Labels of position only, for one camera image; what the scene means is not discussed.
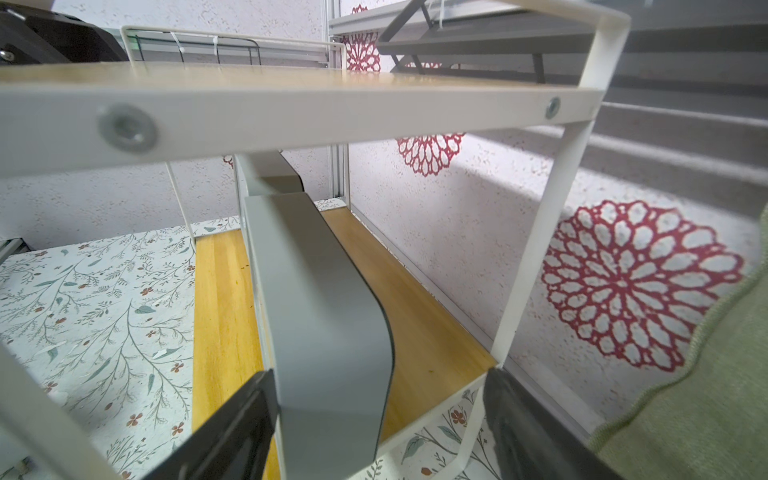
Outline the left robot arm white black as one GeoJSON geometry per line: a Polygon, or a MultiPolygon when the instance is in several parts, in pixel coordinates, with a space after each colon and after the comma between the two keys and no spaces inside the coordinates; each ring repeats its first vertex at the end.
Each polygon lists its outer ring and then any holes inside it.
{"type": "Polygon", "coordinates": [[[112,34],[77,17],[3,2],[1,65],[127,62],[112,34]]]}

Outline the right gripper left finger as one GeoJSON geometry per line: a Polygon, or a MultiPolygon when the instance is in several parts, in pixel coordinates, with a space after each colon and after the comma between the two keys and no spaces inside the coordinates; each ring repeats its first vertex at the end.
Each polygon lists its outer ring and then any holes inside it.
{"type": "Polygon", "coordinates": [[[260,479],[278,414],[274,372],[257,372],[146,477],[260,479]]]}

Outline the yellow wooden two-tier shelf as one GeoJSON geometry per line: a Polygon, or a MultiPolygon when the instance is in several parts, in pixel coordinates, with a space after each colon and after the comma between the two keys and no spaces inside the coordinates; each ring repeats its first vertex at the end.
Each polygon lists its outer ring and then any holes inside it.
{"type": "Polygon", "coordinates": [[[114,62],[1,70],[1,177],[230,155],[240,227],[193,238],[194,334],[164,280],[120,304],[95,248],[5,300],[1,425],[62,479],[454,479],[493,439],[483,392],[517,326],[630,31],[582,1],[527,1],[593,28],[574,86],[254,64],[114,62]],[[491,347],[349,209],[320,212],[285,152],[560,125],[491,347]]]}

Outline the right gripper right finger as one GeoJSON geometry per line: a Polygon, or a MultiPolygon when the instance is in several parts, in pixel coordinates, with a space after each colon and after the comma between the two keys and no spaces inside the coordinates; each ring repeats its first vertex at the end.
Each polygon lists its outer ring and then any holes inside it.
{"type": "Polygon", "coordinates": [[[488,370],[483,405],[503,479],[620,477],[505,370],[488,370]]]}

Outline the grey square alarm clock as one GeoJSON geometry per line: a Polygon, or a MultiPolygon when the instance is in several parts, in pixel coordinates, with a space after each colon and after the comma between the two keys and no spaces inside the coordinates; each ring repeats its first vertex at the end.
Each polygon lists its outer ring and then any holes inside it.
{"type": "Polygon", "coordinates": [[[307,194],[241,206],[281,474],[347,479],[377,455],[395,366],[389,321],[307,194]]]}
{"type": "Polygon", "coordinates": [[[280,151],[236,154],[233,165],[243,231],[247,229],[244,212],[246,197],[305,191],[300,175],[280,151]]]}

